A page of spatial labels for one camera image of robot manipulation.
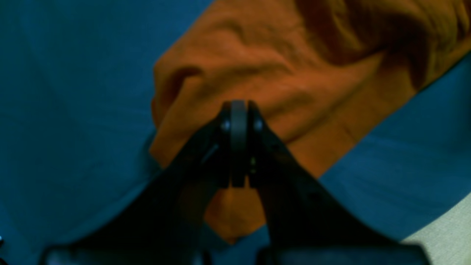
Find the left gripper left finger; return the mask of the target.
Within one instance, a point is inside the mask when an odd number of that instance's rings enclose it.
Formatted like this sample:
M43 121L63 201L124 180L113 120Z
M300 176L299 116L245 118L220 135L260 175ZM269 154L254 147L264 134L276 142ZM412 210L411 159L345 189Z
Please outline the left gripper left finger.
M200 243L217 190L240 185L240 103L227 101L170 165L113 221L67 245L42 265L211 265Z

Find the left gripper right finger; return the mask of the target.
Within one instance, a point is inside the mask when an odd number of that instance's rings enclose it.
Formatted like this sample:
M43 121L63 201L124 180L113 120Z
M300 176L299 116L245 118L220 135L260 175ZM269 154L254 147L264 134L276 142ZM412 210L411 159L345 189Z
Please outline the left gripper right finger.
M258 265L428 265L420 245L404 245L362 223L301 167L254 101L238 103L238 183L248 176L261 200L270 245Z

